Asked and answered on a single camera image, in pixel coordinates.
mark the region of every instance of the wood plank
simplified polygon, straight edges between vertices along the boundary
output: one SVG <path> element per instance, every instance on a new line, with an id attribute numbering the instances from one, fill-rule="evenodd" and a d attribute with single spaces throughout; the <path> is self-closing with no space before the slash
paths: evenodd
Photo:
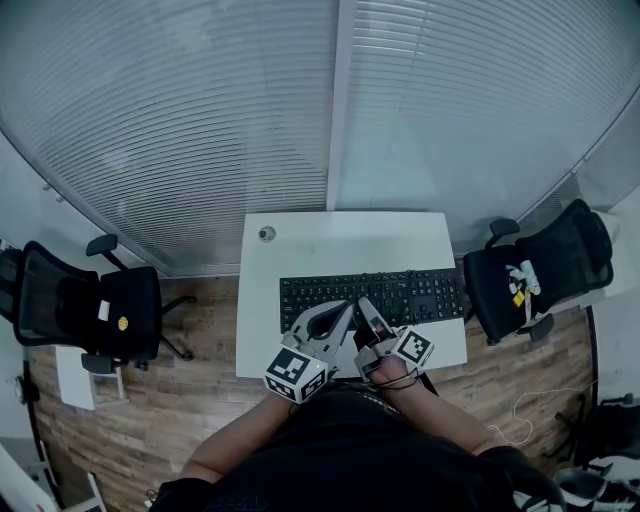
<path id="1" fill-rule="evenodd" d="M 175 477 L 193 449 L 266 394 L 258 379 L 235 376 L 236 278 L 162 281 L 165 302 L 182 294 L 198 297 L 164 322 L 165 335 L 193 350 L 195 361 L 175 360 L 164 348 L 144 373 L 123 372 L 131 403 L 105 411 L 84 411 L 60 401 L 51 347 L 31 353 L 33 379 L 42 398 L 36 405 L 40 433 L 52 449 L 52 464 L 64 485 L 86 488 L 82 471 L 93 471 L 110 510 L 145 510 L 148 489 Z M 514 336 L 488 347 L 477 321 L 467 325 L 469 362 L 429 373 L 441 396 L 487 424 L 498 425 L 514 441 L 524 439 L 526 424 L 511 409 L 527 391 L 572 387 L 592 381 L 591 345 L 586 314 L 556 315 L 548 340 L 532 344 Z M 113 393 L 108 383 L 101 392 Z M 542 457 L 566 435 L 554 419 L 574 413 L 574 392 L 527 397 L 518 413 L 533 422 L 531 439 L 520 448 L 547 474 L 560 467 Z"/>

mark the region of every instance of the person's right arm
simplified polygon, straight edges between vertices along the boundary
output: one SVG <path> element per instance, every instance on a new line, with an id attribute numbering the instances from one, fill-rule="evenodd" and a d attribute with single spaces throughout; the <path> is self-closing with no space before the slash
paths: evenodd
<path id="1" fill-rule="evenodd" d="M 407 375 L 407 367 L 396 356 L 383 357 L 380 368 L 369 375 L 375 384 Z M 402 388 L 410 384 L 404 380 L 394 385 Z M 404 389 L 387 389 L 385 399 L 418 430 L 436 437 L 444 437 L 474 455 L 500 446 L 487 427 L 470 414 L 434 395 L 422 383 Z"/>

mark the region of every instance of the black keyboard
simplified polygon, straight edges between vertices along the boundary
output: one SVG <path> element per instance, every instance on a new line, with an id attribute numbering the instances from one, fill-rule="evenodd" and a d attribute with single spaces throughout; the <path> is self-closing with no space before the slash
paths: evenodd
<path id="1" fill-rule="evenodd" d="M 288 331 L 305 309 L 332 300 L 356 304 L 367 297 L 392 327 L 424 324 L 463 315 L 458 270 L 408 270 L 344 276 L 280 279 L 280 331 Z M 366 327 L 356 307 L 350 329 Z"/>

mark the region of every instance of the white desk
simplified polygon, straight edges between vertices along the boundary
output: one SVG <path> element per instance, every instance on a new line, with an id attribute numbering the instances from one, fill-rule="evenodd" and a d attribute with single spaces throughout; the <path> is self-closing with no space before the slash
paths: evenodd
<path id="1" fill-rule="evenodd" d="M 116 379 L 119 400 L 107 402 L 96 400 L 93 382 L 94 374 L 83 368 L 81 359 L 83 353 L 84 350 L 78 347 L 56 346 L 56 366 L 62 401 L 65 404 L 82 407 L 90 411 L 129 403 L 124 392 L 120 368 L 117 368 L 115 373 L 98 375 L 98 377 Z"/>
<path id="2" fill-rule="evenodd" d="M 258 232 L 276 236 L 263 242 Z M 247 215 L 236 335 L 236 374 L 262 378 L 282 340 L 280 278 L 401 272 L 454 267 L 443 214 L 404 212 L 262 213 Z M 467 362 L 462 319 L 421 324 L 435 345 L 430 368 Z M 337 377 L 357 377 L 353 333 L 337 354 Z"/>

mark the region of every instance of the white cable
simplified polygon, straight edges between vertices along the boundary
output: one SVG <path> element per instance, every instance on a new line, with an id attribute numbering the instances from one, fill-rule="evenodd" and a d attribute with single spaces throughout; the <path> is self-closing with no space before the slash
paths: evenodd
<path id="1" fill-rule="evenodd" d="M 529 391 L 527 393 L 523 393 L 522 395 L 520 395 L 520 398 L 518 398 L 516 400 L 516 403 L 513 404 L 513 418 L 515 420 L 518 421 L 523 421 L 525 423 L 529 424 L 529 435 L 524 439 L 524 441 L 519 441 L 519 442 L 514 442 L 514 441 L 509 441 L 506 437 L 504 437 L 504 434 L 502 433 L 502 431 L 500 430 L 500 427 L 498 427 L 498 425 L 489 425 L 487 428 L 495 428 L 498 431 L 498 434 L 500 434 L 500 437 L 502 437 L 502 440 L 505 443 L 509 443 L 512 446 L 520 446 L 521 444 L 526 443 L 529 439 L 531 439 L 531 436 L 533 435 L 533 423 L 531 423 L 529 420 L 525 419 L 525 418 L 521 418 L 520 416 L 518 416 L 516 414 L 516 409 L 518 408 L 518 404 L 520 403 L 520 400 L 522 400 L 525 396 L 528 395 L 547 395 L 549 393 L 560 393 L 562 391 L 575 391 L 576 393 L 582 393 L 585 389 L 590 388 L 591 386 L 593 386 L 596 382 L 598 382 L 598 379 L 594 380 L 591 384 L 585 386 L 582 389 L 575 389 L 575 388 L 562 388 L 562 389 L 550 389 L 549 391 Z"/>

